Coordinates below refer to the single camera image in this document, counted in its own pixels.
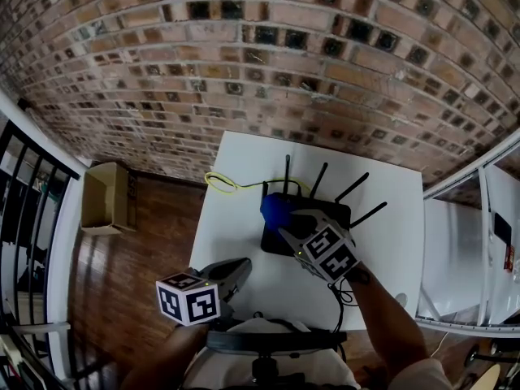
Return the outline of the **black stand base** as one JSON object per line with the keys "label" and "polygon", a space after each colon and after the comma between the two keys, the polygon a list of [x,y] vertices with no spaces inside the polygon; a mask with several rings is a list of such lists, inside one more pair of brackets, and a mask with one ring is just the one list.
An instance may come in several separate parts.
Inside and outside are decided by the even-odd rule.
{"label": "black stand base", "polygon": [[485,355],[479,352],[479,346],[475,344],[466,355],[464,367],[469,367],[474,361],[517,364],[520,362],[520,355],[514,357],[504,357],[501,355]]}

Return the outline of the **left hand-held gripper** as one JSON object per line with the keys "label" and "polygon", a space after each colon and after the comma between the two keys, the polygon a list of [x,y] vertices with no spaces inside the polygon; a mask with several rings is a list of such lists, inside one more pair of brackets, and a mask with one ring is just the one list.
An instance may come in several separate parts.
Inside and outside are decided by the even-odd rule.
{"label": "left hand-held gripper", "polygon": [[242,289],[251,268],[249,258],[231,258],[157,280],[160,312],[185,327],[231,319],[228,301]]}

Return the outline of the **white metal shelf rack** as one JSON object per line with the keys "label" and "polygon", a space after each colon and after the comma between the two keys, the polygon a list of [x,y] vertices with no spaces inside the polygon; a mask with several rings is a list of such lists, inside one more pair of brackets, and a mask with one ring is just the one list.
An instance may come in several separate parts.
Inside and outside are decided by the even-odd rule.
{"label": "white metal shelf rack", "polygon": [[424,193],[425,245],[416,319],[466,336],[520,339],[520,284],[504,269],[494,214],[520,258],[520,128]]}

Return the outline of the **black metal railing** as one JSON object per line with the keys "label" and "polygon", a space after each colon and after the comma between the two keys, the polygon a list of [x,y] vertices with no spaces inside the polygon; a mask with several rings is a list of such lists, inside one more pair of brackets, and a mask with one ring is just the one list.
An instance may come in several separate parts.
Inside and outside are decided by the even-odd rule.
{"label": "black metal railing", "polygon": [[80,390],[67,320],[80,176],[13,122],[0,134],[0,384]]}

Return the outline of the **open cardboard box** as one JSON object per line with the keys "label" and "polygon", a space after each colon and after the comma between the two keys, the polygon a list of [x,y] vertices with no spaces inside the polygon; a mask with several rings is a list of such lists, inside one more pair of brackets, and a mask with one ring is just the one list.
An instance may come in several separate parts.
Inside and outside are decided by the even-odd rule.
{"label": "open cardboard box", "polygon": [[93,236],[136,231],[136,177],[116,162],[88,169],[84,174],[81,229]]}

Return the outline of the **blue cloth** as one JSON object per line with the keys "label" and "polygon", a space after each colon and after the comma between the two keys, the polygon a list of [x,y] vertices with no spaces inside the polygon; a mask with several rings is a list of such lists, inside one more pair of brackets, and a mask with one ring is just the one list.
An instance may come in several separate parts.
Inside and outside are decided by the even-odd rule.
{"label": "blue cloth", "polygon": [[293,211],[299,209],[303,197],[272,193],[261,200],[260,212],[265,225],[270,230],[289,228],[297,223],[297,216]]}

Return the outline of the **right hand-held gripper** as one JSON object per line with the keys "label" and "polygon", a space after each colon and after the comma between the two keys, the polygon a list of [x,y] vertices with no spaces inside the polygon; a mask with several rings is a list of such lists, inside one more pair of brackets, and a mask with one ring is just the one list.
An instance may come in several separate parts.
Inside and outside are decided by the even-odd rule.
{"label": "right hand-held gripper", "polygon": [[279,228],[279,234],[304,267],[329,284],[351,271],[359,260],[355,246],[346,236],[350,229],[349,208],[301,209],[293,211],[297,223],[291,233]]}

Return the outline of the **black router with antennas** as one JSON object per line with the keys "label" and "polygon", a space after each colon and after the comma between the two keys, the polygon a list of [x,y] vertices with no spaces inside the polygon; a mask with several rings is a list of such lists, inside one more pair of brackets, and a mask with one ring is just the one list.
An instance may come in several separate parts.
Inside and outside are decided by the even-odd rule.
{"label": "black router with antennas", "polygon": [[261,250],[269,254],[292,257],[293,249],[290,244],[281,236],[280,229],[283,228],[292,233],[297,239],[306,238],[311,232],[315,231],[318,223],[307,216],[295,215],[297,210],[317,210],[322,211],[328,218],[339,224],[345,231],[356,227],[372,215],[382,210],[387,203],[384,201],[356,221],[351,220],[351,209],[340,201],[350,194],[354,189],[364,183],[369,173],[363,174],[359,179],[352,183],[344,192],[339,194],[334,201],[320,200],[315,197],[317,188],[323,178],[328,164],[325,162],[314,182],[310,194],[305,197],[302,194],[302,184],[297,183],[297,193],[288,192],[288,186],[292,183],[289,179],[290,156],[285,156],[285,173],[283,178],[283,189],[280,192],[269,192],[266,181],[262,183],[262,198],[260,212],[264,219],[264,228],[260,242]]}

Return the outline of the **round wooden board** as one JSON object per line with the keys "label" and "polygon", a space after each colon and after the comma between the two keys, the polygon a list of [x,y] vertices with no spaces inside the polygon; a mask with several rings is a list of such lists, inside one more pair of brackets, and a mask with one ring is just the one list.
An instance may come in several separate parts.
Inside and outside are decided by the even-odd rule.
{"label": "round wooden board", "polygon": [[491,366],[482,376],[474,383],[471,390],[494,390],[501,373],[501,366],[495,364]]}

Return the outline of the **person's right forearm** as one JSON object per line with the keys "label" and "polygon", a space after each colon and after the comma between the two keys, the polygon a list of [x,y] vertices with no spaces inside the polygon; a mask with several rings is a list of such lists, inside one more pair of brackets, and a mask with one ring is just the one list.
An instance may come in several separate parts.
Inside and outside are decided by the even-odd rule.
{"label": "person's right forearm", "polygon": [[395,378],[406,367],[429,358],[417,323],[375,275],[358,263],[346,275],[375,352]]}

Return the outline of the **black flat phone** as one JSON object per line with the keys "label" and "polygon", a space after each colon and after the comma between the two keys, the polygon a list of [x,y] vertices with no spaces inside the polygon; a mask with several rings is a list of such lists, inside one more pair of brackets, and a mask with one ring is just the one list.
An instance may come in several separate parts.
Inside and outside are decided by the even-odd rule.
{"label": "black flat phone", "polygon": [[493,220],[494,235],[501,239],[507,246],[511,245],[512,228],[510,224],[499,214],[494,214]]}

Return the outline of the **black chest mount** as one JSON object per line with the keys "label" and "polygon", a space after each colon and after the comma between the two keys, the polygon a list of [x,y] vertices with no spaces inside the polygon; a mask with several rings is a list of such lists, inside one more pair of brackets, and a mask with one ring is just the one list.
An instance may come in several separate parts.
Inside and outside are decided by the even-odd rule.
{"label": "black chest mount", "polygon": [[254,356],[252,361],[253,384],[261,390],[302,385],[306,381],[302,372],[281,375],[275,356],[299,358],[303,354],[325,349],[338,349],[347,340],[344,331],[294,331],[287,333],[252,333],[210,331],[206,347],[216,353]]}

